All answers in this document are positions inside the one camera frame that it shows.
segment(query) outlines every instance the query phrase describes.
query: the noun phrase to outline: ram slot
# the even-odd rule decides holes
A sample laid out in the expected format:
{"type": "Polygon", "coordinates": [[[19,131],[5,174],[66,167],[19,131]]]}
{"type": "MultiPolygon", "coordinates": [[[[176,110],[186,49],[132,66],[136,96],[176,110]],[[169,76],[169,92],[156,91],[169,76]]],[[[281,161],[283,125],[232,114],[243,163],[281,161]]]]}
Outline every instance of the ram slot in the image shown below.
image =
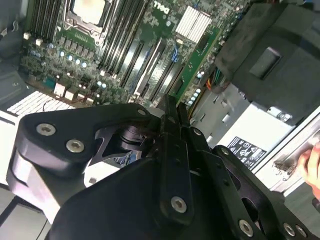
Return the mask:
{"type": "Polygon", "coordinates": [[[54,39],[54,34],[56,30],[56,25],[58,21],[58,15],[60,10],[61,0],[54,0],[53,4],[53,11],[50,17],[50,23],[49,23],[49,31],[47,34],[47,39],[49,41],[52,41],[54,39]]]}
{"type": "Polygon", "coordinates": [[[121,80],[120,86],[122,88],[124,88],[125,85],[127,84],[129,76],[130,76],[132,70],[134,69],[134,66],[135,66],[135,64],[137,62],[137,59],[138,59],[138,57],[139,57],[139,55],[141,53],[141,50],[142,50],[143,46],[144,46],[144,44],[142,42],[140,42],[139,45],[137,46],[137,48],[135,49],[134,54],[133,54],[133,56],[131,58],[130,64],[129,64],[128,68],[126,69],[125,74],[124,74],[124,76],[123,76],[123,78],[121,80]]]}
{"type": "Polygon", "coordinates": [[[39,32],[39,28],[40,28],[40,25],[42,24],[40,16],[41,16],[41,13],[43,12],[44,4],[45,4],[45,0],[40,0],[37,12],[35,12],[35,14],[36,14],[36,22],[35,22],[34,33],[35,33],[36,37],[41,36],[39,34],[40,33],[39,32]]]}
{"type": "Polygon", "coordinates": [[[147,7],[147,2],[148,1],[139,1],[139,4],[136,8],[136,10],[134,11],[134,16],[132,18],[132,23],[129,26],[129,29],[131,29],[129,31],[129,34],[127,33],[123,44],[120,46],[120,51],[118,51],[118,54],[116,56],[116,61],[113,62],[112,66],[111,66],[111,71],[114,72],[115,74],[118,74],[120,72],[120,69],[122,68],[122,65],[124,64],[125,58],[128,54],[129,51],[129,47],[131,46],[134,37],[137,33],[138,30],[138,26],[140,25],[143,16],[145,14],[146,11],[146,7],[147,7]]]}
{"type": "Polygon", "coordinates": [[[174,66],[175,66],[175,63],[171,61],[171,62],[167,65],[167,67],[165,68],[165,70],[164,70],[164,72],[162,73],[160,79],[159,79],[158,82],[156,83],[156,85],[155,85],[155,87],[154,87],[154,89],[153,89],[153,91],[152,91],[152,94],[150,95],[149,100],[150,100],[151,102],[153,102],[153,101],[156,99],[158,93],[160,92],[160,89],[162,88],[162,86],[164,85],[164,83],[165,83],[166,81],[168,81],[167,78],[170,77],[169,75],[170,75],[170,73],[172,73],[172,70],[173,70],[174,66]]]}
{"type": "Polygon", "coordinates": [[[143,74],[141,75],[139,82],[135,88],[134,94],[140,95],[143,89],[145,88],[146,84],[148,83],[152,73],[154,72],[158,61],[160,60],[162,53],[164,52],[167,45],[167,41],[163,38],[160,38],[160,40],[157,42],[154,50],[150,54],[151,57],[149,58],[148,63],[146,64],[146,67],[143,71],[143,74]]]}
{"type": "Polygon", "coordinates": [[[127,14],[125,14],[126,16],[124,16],[123,20],[124,24],[121,26],[122,29],[120,29],[116,39],[113,40],[112,49],[109,52],[108,60],[105,62],[105,66],[108,67],[107,70],[111,74],[113,74],[112,64],[114,63],[114,61],[117,60],[117,55],[119,51],[121,51],[121,47],[126,39],[126,35],[131,30],[130,26],[132,23],[133,16],[135,15],[135,13],[132,10],[134,10],[137,7],[136,3],[138,2],[139,1],[132,1],[130,4],[127,5],[127,14]]]}
{"type": "Polygon", "coordinates": [[[35,0],[34,1],[34,9],[32,11],[32,18],[31,18],[31,24],[30,24],[30,33],[36,34],[36,25],[37,25],[37,19],[38,19],[38,11],[40,6],[41,0],[35,0]]]}
{"type": "Polygon", "coordinates": [[[48,35],[49,21],[47,19],[50,18],[50,15],[52,14],[52,11],[53,11],[53,1],[52,0],[48,0],[46,2],[45,9],[46,9],[46,11],[44,13],[44,22],[43,22],[42,27],[41,27],[41,34],[40,34],[41,36],[47,36],[48,35]]]}
{"type": "Polygon", "coordinates": [[[112,71],[110,70],[110,66],[112,64],[112,60],[114,56],[117,54],[117,51],[119,51],[119,45],[121,45],[124,36],[126,33],[129,31],[129,25],[131,23],[131,18],[133,16],[132,9],[135,6],[136,1],[129,1],[126,5],[125,11],[122,13],[122,20],[121,20],[121,25],[118,26],[118,31],[115,36],[115,38],[112,40],[112,45],[111,48],[108,52],[108,57],[106,61],[104,62],[104,66],[108,67],[108,72],[112,74],[112,71]]]}
{"type": "Polygon", "coordinates": [[[113,40],[116,38],[117,34],[119,33],[120,26],[123,24],[123,18],[120,16],[122,15],[122,12],[124,11],[124,8],[126,7],[126,1],[123,0],[121,3],[119,3],[120,6],[118,6],[114,13],[115,21],[113,22],[112,26],[110,27],[110,35],[108,36],[108,41],[106,43],[103,56],[101,58],[100,62],[100,68],[105,66],[105,62],[109,57],[109,52],[113,44],[113,40]]]}

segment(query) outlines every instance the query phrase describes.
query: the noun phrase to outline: heatsink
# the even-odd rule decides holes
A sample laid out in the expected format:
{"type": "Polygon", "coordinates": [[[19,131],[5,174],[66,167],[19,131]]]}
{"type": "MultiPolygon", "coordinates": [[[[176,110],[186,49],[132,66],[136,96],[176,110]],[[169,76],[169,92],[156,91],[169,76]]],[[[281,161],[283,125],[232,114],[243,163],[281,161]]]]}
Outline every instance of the heatsink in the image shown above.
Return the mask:
{"type": "Polygon", "coordinates": [[[198,43],[212,19],[191,6],[188,6],[176,28],[176,32],[187,39],[198,43]]]}

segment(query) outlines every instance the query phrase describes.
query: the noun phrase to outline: motherboard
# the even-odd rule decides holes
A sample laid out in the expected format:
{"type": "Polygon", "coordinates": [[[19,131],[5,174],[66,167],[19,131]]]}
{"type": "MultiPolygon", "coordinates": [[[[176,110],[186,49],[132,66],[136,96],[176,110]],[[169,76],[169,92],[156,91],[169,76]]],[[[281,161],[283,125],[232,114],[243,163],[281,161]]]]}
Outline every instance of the motherboard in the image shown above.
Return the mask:
{"type": "Polygon", "coordinates": [[[75,107],[192,106],[248,0],[29,0],[20,70],[75,107]]]}

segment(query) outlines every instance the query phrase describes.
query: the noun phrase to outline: screw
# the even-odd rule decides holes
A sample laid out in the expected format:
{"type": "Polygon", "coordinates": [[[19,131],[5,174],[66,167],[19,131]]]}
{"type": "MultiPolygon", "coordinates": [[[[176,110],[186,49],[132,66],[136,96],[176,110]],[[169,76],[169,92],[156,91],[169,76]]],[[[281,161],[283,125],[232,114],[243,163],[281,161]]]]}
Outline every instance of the screw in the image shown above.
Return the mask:
{"type": "Polygon", "coordinates": [[[56,133],[56,128],[48,123],[41,123],[36,126],[36,131],[43,136],[51,136],[56,133]]]}
{"type": "Polygon", "coordinates": [[[241,219],[239,221],[239,227],[241,229],[241,231],[247,235],[249,238],[252,238],[254,235],[254,230],[252,229],[252,227],[250,226],[250,224],[246,221],[241,219]]]}
{"type": "Polygon", "coordinates": [[[302,227],[300,227],[299,225],[295,225],[295,227],[302,236],[304,236],[305,238],[307,237],[307,234],[302,227]]]}
{"type": "Polygon", "coordinates": [[[77,139],[71,139],[67,141],[65,146],[72,153],[81,153],[85,149],[85,145],[82,143],[82,141],[77,139]]]}
{"type": "Polygon", "coordinates": [[[138,113],[140,113],[140,114],[143,115],[143,116],[146,115],[145,111],[143,111],[143,110],[141,110],[141,109],[138,110],[138,113]]]}
{"type": "Polygon", "coordinates": [[[221,152],[223,152],[225,155],[229,155],[228,150],[225,148],[221,148],[221,152]]]}
{"type": "Polygon", "coordinates": [[[180,214],[184,214],[187,211],[186,202],[179,196],[171,198],[171,206],[180,214]]]}
{"type": "Polygon", "coordinates": [[[288,223],[284,223],[283,227],[290,236],[294,237],[296,235],[294,229],[288,223]]]}
{"type": "Polygon", "coordinates": [[[195,132],[195,134],[201,136],[201,132],[198,129],[194,128],[193,131],[195,132]]]}
{"type": "Polygon", "coordinates": [[[172,116],[168,117],[168,119],[169,119],[169,121],[172,122],[173,124],[176,123],[175,119],[174,119],[172,116]]]}

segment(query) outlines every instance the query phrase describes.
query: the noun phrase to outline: motherboard chip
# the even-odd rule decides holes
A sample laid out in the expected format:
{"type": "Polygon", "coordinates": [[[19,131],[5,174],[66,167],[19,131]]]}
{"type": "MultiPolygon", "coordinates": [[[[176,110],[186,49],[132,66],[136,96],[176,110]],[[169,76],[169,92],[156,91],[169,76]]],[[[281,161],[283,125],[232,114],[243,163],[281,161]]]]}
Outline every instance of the motherboard chip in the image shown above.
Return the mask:
{"type": "Polygon", "coordinates": [[[66,41],[65,41],[65,45],[64,45],[66,48],[70,48],[70,46],[71,46],[71,40],[69,40],[69,39],[67,39],[66,41]]]}
{"type": "Polygon", "coordinates": [[[59,44],[63,46],[63,45],[65,44],[65,42],[66,42],[66,38],[65,38],[64,36],[62,36],[62,37],[60,38],[59,44]]]}
{"type": "Polygon", "coordinates": [[[82,52],[82,56],[83,56],[84,58],[86,58],[87,55],[88,55],[88,53],[89,53],[89,50],[88,50],[87,48],[85,48],[85,49],[83,50],[83,52],[82,52]]]}
{"type": "Polygon", "coordinates": [[[76,49],[76,53],[77,53],[77,54],[81,54],[81,52],[82,52],[83,49],[84,49],[84,48],[83,48],[82,46],[78,45],[78,48],[76,49]]]}
{"type": "Polygon", "coordinates": [[[176,32],[198,43],[212,19],[204,13],[188,6],[176,28],[176,32]]]}
{"type": "Polygon", "coordinates": [[[73,42],[72,45],[71,45],[71,49],[72,49],[72,50],[76,50],[77,45],[78,45],[78,44],[77,44],[76,42],[73,42]]]}
{"type": "Polygon", "coordinates": [[[89,59],[93,59],[94,58],[95,53],[93,51],[89,52],[88,58],[89,59]]]}
{"type": "Polygon", "coordinates": [[[105,0],[75,0],[73,12],[85,23],[98,25],[105,8],[105,0]]]}

